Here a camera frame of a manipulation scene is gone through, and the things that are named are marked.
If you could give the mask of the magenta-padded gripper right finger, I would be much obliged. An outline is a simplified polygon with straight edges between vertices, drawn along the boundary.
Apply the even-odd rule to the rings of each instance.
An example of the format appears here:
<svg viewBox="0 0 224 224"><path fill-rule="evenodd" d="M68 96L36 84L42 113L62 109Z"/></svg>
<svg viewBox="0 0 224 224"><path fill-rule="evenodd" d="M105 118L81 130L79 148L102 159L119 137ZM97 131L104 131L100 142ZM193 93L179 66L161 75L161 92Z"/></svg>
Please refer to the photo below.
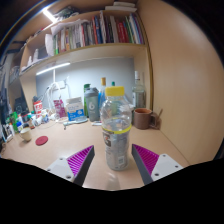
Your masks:
<svg viewBox="0 0 224 224"><path fill-rule="evenodd" d="M145 185L182 169L169 155L158 155L136 144L132 145L132 156Z"/></svg>

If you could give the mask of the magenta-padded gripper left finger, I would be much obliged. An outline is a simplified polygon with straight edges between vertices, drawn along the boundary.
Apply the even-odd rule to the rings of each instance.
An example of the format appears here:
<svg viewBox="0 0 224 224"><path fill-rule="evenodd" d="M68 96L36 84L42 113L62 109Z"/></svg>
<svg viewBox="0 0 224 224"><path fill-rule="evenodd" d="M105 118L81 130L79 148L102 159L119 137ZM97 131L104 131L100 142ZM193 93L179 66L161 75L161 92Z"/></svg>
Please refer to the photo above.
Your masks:
<svg viewBox="0 0 224 224"><path fill-rule="evenodd" d="M94 146L91 145L68 158L60 157L47 168L47 171L82 186L94 156Z"/></svg>

